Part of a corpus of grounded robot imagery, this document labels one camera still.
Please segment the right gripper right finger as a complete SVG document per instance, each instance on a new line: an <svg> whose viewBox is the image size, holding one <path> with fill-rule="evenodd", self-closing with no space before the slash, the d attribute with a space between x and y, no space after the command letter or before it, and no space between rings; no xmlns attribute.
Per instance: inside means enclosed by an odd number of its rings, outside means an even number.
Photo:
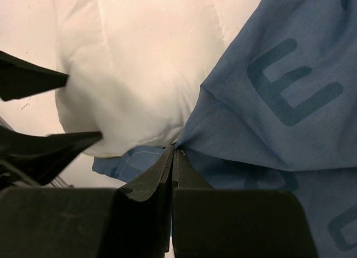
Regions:
<svg viewBox="0 0 357 258"><path fill-rule="evenodd" d="M214 189L180 150L172 163L176 257L317 257L305 212L290 192Z"/></svg>

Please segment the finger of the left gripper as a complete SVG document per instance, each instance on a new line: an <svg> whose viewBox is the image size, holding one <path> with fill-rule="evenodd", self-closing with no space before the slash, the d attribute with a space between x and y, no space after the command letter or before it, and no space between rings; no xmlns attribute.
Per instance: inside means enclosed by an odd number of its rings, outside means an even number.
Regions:
<svg viewBox="0 0 357 258"><path fill-rule="evenodd" d="M26 98L66 86L67 74L1 52L1 100Z"/></svg>
<svg viewBox="0 0 357 258"><path fill-rule="evenodd" d="M1 127L1 187L21 181L52 182L78 155L102 139L100 132L30 136Z"/></svg>

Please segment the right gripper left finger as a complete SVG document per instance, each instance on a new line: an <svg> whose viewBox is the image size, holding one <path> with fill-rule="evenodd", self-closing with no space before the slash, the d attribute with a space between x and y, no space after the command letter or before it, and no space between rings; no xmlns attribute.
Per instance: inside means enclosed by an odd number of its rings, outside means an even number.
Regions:
<svg viewBox="0 0 357 258"><path fill-rule="evenodd" d="M164 257L170 248L171 165L165 148L118 189L8 188L2 257Z"/></svg>

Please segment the white pillow yellow edge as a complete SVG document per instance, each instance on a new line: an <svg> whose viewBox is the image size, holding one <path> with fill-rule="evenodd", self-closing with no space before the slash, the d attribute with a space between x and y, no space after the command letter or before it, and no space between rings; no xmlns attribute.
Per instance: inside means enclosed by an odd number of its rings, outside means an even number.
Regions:
<svg viewBox="0 0 357 258"><path fill-rule="evenodd" d="M200 84L261 0L53 0L56 92L66 132L100 131L85 153L119 157L177 141Z"/></svg>

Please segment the blue cartoon print pillowcase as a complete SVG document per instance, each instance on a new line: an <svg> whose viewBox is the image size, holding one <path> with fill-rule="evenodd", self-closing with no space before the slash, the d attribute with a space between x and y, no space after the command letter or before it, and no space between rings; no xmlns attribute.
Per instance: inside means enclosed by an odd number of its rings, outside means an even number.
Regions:
<svg viewBox="0 0 357 258"><path fill-rule="evenodd" d="M355 257L356 0L262 0L177 150L214 189L292 193L317 257Z"/></svg>

